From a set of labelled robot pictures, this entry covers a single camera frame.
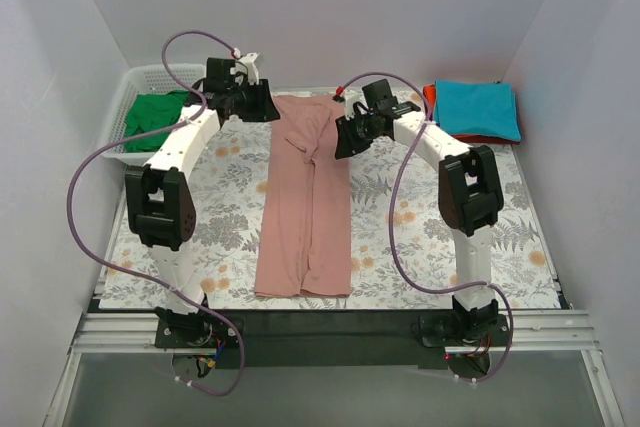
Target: table surface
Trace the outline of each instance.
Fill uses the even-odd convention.
[[[279,92],[315,95],[319,92]],[[396,92],[401,101],[408,92]],[[253,293],[269,166],[270,124],[225,123],[209,142],[189,179],[198,214],[192,239],[197,275],[214,309],[439,309],[451,296],[413,290],[396,272],[387,226],[391,188],[407,148],[378,139],[350,159],[351,285],[347,298],[264,299]],[[559,308],[553,267],[511,146],[492,146],[505,198],[494,230],[493,281],[513,308]],[[419,284],[445,288],[456,283],[451,232],[437,205],[437,174],[414,156],[400,186],[396,213],[398,251]],[[148,249],[128,228],[124,205],[116,216],[111,259],[158,275]],[[103,309],[151,309],[166,302],[151,282],[113,270],[105,272]]]

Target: glass panel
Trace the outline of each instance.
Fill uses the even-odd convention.
[[[171,372],[170,360],[83,355],[64,425],[603,425],[580,352],[512,353],[476,389],[413,367],[254,368],[224,399],[152,370]],[[234,375],[213,371],[204,382],[222,387]]]

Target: green cloth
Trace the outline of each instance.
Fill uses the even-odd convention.
[[[180,118],[182,104],[187,99],[188,92],[174,90],[168,94],[138,95],[131,106],[127,118],[124,136],[150,132],[175,124]],[[165,140],[169,132],[154,135],[146,139],[132,140],[124,144],[127,152],[156,152]]]

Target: pink trousers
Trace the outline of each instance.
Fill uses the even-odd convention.
[[[349,295],[349,162],[335,159],[343,107],[330,95],[274,101],[256,295]]]

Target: white enclosure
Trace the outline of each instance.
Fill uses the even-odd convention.
[[[98,274],[66,226],[70,177],[130,67],[203,29],[265,56],[273,87],[337,86],[368,70],[514,84],[517,149],[569,300],[590,311],[628,425],[640,425],[640,182],[633,136],[640,0],[0,0],[4,224],[0,424],[40,425]],[[171,62],[221,54],[181,39]],[[76,195],[103,252],[122,166]]]

